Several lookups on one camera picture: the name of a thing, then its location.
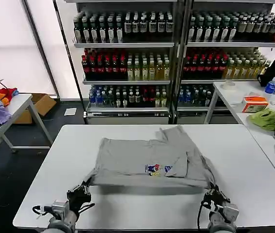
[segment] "tissue box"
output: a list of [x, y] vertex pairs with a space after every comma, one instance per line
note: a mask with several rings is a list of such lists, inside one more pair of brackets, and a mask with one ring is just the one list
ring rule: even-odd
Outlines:
[[247, 96], [242, 101], [243, 113], [256, 113], [268, 106], [268, 101], [260, 96]]

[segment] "cardboard box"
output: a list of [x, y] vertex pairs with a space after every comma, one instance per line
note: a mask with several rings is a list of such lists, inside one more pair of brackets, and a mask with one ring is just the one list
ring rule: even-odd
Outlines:
[[[32, 93], [32, 102], [41, 116], [45, 116], [51, 108], [56, 104], [56, 101], [50, 98], [47, 94]], [[28, 109], [26, 109], [14, 124], [32, 124], [32, 115]]]
[[244, 97], [242, 101], [243, 113], [256, 113], [268, 106], [268, 101], [260, 96]]

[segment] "water bottle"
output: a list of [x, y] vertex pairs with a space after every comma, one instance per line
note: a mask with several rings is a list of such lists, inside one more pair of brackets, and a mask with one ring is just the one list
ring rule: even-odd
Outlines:
[[275, 77], [268, 82], [267, 86], [264, 89], [264, 97], [270, 102], [272, 94], [275, 92]]

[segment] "shelf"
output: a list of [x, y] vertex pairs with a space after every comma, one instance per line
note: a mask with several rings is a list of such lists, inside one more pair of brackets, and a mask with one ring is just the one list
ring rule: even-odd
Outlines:
[[157, 81], [87, 81], [84, 80], [83, 84], [94, 85], [169, 85], [169, 80], [157, 80]]
[[208, 84], [208, 83], [223, 82], [223, 81], [242, 82], [242, 81], [257, 81], [257, 79], [181, 80], [181, 84]]
[[270, 47], [275, 43], [267, 42], [189, 42], [187, 47]]
[[175, 2], [177, 0], [64, 0], [67, 3], [87, 3], [87, 2]]
[[87, 108], [88, 113], [168, 113], [168, 108]]
[[[207, 112], [208, 107], [177, 107], [179, 112]], [[227, 111], [226, 107], [215, 107], [214, 111]]]
[[99, 48], [172, 48], [171, 42], [145, 42], [145, 43], [75, 43], [76, 48], [99, 49]]
[[194, 2], [241, 2], [241, 3], [271, 3], [275, 0], [194, 0]]

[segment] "red cloth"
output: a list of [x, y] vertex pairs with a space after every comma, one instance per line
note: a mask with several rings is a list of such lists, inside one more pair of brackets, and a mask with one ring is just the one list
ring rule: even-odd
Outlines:
[[5, 94], [5, 98], [7, 98], [10, 102], [10, 100], [12, 99], [12, 93], [17, 90], [16, 88], [2, 88], [0, 89], [0, 93]]

